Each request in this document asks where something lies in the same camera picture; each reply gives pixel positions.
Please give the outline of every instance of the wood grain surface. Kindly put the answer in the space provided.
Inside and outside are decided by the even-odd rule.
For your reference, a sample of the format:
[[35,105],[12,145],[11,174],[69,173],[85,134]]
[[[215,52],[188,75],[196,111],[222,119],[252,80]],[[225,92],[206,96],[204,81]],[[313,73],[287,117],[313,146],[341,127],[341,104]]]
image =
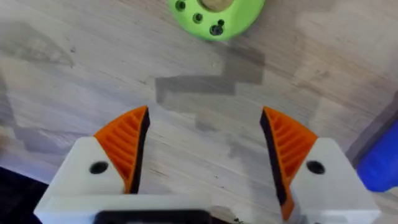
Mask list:
[[[224,220],[279,223],[262,106],[356,164],[398,110],[397,11],[267,0],[243,35],[207,42],[165,0],[0,0],[0,165],[50,182],[77,138],[149,105],[141,193],[208,195]],[[396,189],[374,198],[398,214]]]

